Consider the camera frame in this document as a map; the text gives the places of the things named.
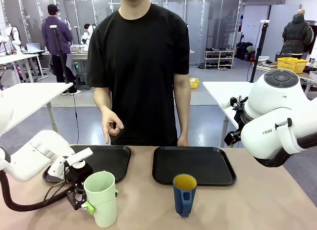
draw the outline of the black puffer jacket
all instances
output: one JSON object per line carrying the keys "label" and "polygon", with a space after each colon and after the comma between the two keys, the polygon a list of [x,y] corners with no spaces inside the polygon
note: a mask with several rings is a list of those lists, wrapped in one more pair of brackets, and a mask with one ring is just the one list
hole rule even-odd
{"label": "black puffer jacket", "polygon": [[313,39],[313,30],[305,22],[304,16],[296,14],[293,21],[284,28],[284,45],[281,53],[301,54],[304,52],[304,45],[309,45]]}

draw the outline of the black tray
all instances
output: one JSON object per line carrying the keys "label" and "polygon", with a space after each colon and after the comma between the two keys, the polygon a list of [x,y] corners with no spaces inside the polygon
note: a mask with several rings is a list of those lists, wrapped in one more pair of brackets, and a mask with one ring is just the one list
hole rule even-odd
{"label": "black tray", "polygon": [[[93,168],[94,173],[100,171],[111,172],[115,177],[115,182],[121,181],[128,169],[131,149],[125,146],[99,146],[99,145],[75,145],[71,148],[75,153],[90,147],[93,155],[86,158],[85,161]],[[47,182],[60,182],[61,179],[52,177],[48,174],[48,167],[43,172],[43,179]]]}
{"label": "black tray", "polygon": [[182,173],[195,177],[197,185],[227,186],[237,180],[227,155],[219,148],[159,147],[154,151],[154,180],[173,184],[173,178]]}

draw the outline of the yellow plastic bin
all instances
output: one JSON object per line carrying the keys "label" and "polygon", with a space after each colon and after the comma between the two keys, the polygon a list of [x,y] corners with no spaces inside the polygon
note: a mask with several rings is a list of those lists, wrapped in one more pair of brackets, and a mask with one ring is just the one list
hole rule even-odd
{"label": "yellow plastic bin", "polygon": [[197,89],[198,88],[198,84],[199,84],[199,79],[198,78],[189,78],[189,82],[190,82],[190,88],[191,89]]}
{"label": "yellow plastic bin", "polygon": [[277,59],[277,68],[278,69],[287,69],[294,73],[302,73],[307,60],[297,59],[297,58],[278,58]]}

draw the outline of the white shoe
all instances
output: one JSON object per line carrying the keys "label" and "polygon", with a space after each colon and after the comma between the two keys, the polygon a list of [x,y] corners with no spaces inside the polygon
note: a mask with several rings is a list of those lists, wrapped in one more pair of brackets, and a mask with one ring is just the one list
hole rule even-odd
{"label": "white shoe", "polygon": [[79,93],[81,93],[81,90],[77,90],[77,92],[75,92],[75,93],[70,93],[70,95],[77,95]]}

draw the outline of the black cap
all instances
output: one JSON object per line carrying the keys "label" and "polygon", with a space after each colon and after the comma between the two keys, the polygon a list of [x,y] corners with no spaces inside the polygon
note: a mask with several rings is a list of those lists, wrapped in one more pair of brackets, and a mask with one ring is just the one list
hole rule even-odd
{"label": "black cap", "polygon": [[53,16],[59,11],[58,7],[54,4],[48,5],[48,12],[49,15]]}

